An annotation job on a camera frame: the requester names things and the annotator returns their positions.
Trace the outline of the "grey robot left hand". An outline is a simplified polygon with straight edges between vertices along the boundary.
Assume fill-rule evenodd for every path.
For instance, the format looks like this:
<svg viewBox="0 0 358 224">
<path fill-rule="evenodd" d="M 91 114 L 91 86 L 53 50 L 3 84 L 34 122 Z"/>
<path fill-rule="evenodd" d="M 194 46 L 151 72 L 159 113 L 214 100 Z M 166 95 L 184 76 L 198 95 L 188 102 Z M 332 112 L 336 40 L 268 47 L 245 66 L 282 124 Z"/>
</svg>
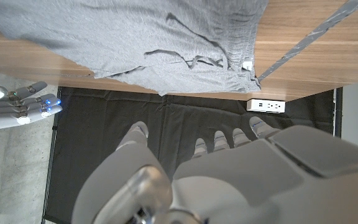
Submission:
<svg viewBox="0 0 358 224">
<path fill-rule="evenodd" d="M 198 139 L 169 177 L 131 126 L 88 177 L 73 223 L 358 223 L 358 146 L 308 126 L 279 130 L 254 116 L 214 150 Z"/>
</svg>

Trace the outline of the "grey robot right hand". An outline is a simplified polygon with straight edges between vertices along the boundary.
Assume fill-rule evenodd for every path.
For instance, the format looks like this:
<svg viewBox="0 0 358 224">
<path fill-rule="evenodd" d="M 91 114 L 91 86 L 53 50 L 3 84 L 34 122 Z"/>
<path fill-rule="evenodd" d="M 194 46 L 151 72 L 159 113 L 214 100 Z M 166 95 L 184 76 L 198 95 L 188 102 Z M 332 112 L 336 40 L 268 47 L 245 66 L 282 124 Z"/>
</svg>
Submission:
<svg viewBox="0 0 358 224">
<path fill-rule="evenodd" d="M 33 97 L 47 87 L 45 82 L 8 91 L 0 86 L 0 129 L 22 126 L 61 112 L 61 100 L 53 94 Z"/>
</svg>

